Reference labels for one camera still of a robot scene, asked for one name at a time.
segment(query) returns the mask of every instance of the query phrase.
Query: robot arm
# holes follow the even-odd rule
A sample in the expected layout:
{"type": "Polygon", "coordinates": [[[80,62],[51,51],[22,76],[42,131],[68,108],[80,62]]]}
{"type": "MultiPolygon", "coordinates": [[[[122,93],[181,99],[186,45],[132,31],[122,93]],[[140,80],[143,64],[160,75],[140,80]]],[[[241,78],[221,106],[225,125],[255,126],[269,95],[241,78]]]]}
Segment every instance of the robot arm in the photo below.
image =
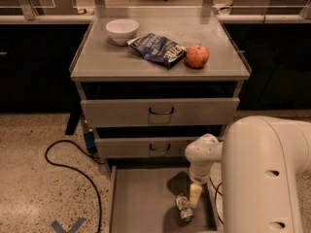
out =
{"type": "Polygon", "coordinates": [[[190,179],[198,184],[207,183],[213,163],[222,160],[222,151],[223,143],[211,134],[205,134],[189,144],[185,156],[190,163],[190,179]]]}
{"type": "MultiPolygon", "coordinates": [[[[236,121],[221,158],[225,233],[302,233],[295,176],[311,173],[310,150],[311,123],[268,116],[236,121]]],[[[195,165],[203,162],[189,160],[195,182],[195,165]]]]}

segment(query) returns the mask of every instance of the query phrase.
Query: speckled floor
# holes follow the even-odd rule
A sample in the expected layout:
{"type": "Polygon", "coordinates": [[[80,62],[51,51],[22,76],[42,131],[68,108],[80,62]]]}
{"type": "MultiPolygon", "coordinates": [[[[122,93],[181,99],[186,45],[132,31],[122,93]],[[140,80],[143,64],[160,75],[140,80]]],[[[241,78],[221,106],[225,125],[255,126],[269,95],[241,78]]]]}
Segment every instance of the speckled floor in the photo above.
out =
{"type": "MultiPolygon", "coordinates": [[[[311,121],[310,111],[263,114],[311,121]]],[[[262,115],[262,112],[238,112],[236,118],[247,115],[262,115]]],[[[47,147],[58,140],[72,140],[85,149],[80,124],[73,136],[65,136],[68,118],[67,114],[0,115],[0,232],[96,232],[98,202],[93,187],[77,172],[51,166],[45,159],[47,147]]],[[[110,185],[105,167],[68,143],[53,147],[49,158],[79,168],[94,180],[102,199],[104,228],[110,185]]],[[[221,164],[213,166],[212,179],[215,184],[221,181],[221,164]]],[[[311,177],[298,177],[297,187],[303,228],[308,233],[311,232],[311,177]]],[[[222,215],[221,197],[218,208],[222,215]]]]}

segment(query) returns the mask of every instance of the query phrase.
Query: white bowl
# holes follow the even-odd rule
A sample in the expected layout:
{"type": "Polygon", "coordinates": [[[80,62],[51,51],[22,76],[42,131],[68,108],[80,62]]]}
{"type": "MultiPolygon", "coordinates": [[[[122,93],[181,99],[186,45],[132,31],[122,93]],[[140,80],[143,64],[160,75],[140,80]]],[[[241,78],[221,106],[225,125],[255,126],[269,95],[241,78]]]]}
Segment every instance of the white bowl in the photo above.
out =
{"type": "Polygon", "coordinates": [[[115,19],[106,24],[109,37],[118,45],[125,46],[137,34],[138,22],[133,19],[115,19]]]}

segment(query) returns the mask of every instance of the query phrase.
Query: snack bag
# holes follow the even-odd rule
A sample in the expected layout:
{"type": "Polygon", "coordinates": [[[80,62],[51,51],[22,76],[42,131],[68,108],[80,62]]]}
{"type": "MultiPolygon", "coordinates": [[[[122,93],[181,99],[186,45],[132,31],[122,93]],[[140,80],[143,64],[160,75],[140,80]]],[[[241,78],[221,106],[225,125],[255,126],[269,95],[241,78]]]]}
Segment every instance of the snack bag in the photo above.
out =
{"type": "Polygon", "coordinates": [[[160,64],[167,69],[181,60],[187,49],[166,37],[150,33],[127,42],[144,59],[160,64]]]}

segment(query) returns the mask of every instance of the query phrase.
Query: blue tape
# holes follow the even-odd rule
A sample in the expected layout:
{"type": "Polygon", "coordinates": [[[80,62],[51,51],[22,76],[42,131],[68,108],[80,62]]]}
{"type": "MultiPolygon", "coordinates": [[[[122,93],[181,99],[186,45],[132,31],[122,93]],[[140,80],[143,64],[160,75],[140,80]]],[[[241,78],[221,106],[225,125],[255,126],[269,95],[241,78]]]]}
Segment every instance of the blue tape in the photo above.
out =
{"type": "Polygon", "coordinates": [[[56,233],[75,233],[77,232],[77,230],[81,227],[81,225],[86,221],[85,218],[83,217],[80,217],[78,219],[78,221],[71,227],[71,229],[69,231],[65,231],[63,229],[63,227],[60,225],[60,223],[55,220],[52,224],[51,224],[51,227],[53,228],[53,230],[56,232],[56,233]]]}

